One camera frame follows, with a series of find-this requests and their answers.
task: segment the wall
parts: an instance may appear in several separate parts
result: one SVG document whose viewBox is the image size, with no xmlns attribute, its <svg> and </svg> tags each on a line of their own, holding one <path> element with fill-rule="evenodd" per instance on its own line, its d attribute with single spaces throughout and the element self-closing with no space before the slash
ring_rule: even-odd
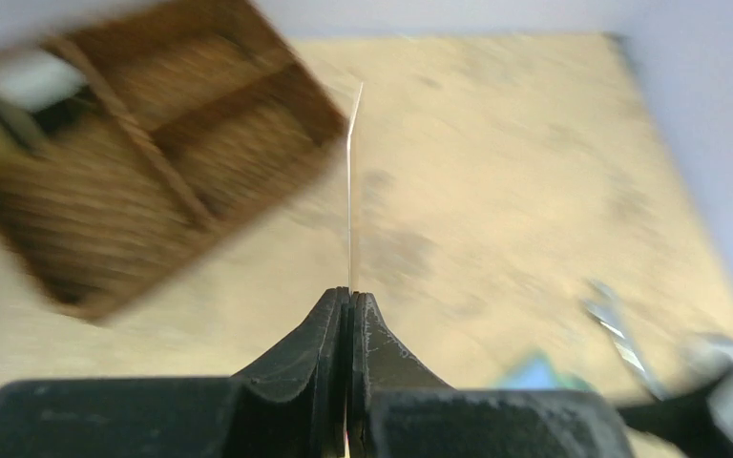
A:
<svg viewBox="0 0 733 458">
<path fill-rule="evenodd" d="M 648 106 L 733 274 L 733 2 L 668 0 L 625 31 Z"/>
<path fill-rule="evenodd" d="M 0 43 L 86 12 L 155 0 L 0 0 Z M 657 0 L 255 0 L 288 36 L 615 31 Z"/>
</svg>

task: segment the gray object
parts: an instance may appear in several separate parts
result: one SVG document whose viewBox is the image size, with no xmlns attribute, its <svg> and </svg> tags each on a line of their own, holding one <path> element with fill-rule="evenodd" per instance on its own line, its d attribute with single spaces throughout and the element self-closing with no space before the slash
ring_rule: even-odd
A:
<svg viewBox="0 0 733 458">
<path fill-rule="evenodd" d="M 650 394 L 656 399 L 664 399 L 667 393 L 659 380 L 644 363 L 637 349 L 633 338 L 625 329 L 625 324 L 619 314 L 622 307 L 622 301 L 617 293 L 608 285 L 601 281 L 592 280 L 589 283 L 602 296 L 602 301 L 594 301 L 591 299 L 583 300 L 586 310 L 594 317 L 603 327 L 611 334 L 614 346 L 619 352 L 622 360 L 636 374 L 642 384 L 647 388 Z"/>
</svg>

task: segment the black object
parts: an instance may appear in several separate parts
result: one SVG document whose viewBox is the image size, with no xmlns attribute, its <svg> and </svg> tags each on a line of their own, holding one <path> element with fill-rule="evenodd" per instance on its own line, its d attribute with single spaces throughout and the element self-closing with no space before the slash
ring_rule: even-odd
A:
<svg viewBox="0 0 733 458">
<path fill-rule="evenodd" d="M 589 392 L 456 390 L 371 294 L 338 288 L 231 377 L 2 387 L 0 458 L 327 458 L 344 455 L 345 427 L 354 458 L 632 457 L 625 423 L 689 456 L 733 456 L 705 411 L 717 383 L 619 413 Z"/>
</svg>

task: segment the beige tabletop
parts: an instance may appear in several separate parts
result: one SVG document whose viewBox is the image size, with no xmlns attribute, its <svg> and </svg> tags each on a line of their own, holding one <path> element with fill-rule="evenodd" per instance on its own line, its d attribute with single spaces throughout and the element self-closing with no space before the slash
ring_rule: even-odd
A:
<svg viewBox="0 0 733 458">
<path fill-rule="evenodd" d="M 295 44 L 356 143 L 358 289 L 434 372 L 486 387 L 541 350 L 604 395 L 640 396 L 584 313 L 614 287 L 649 364 L 733 335 L 733 288 L 616 48 L 602 35 Z M 0 250 L 0 384 L 39 376 L 226 374 L 346 285 L 344 152 L 325 178 L 138 306 L 57 316 Z"/>
</svg>

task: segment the brown wooden box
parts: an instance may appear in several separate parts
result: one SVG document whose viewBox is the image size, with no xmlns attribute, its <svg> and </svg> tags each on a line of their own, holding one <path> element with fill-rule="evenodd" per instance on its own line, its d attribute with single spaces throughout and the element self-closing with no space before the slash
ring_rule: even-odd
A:
<svg viewBox="0 0 733 458">
<path fill-rule="evenodd" d="M 344 120 L 243 0 L 175 0 L 44 45 L 100 108 L 0 160 L 0 234 L 66 314 L 117 310 L 318 175 Z"/>
</svg>

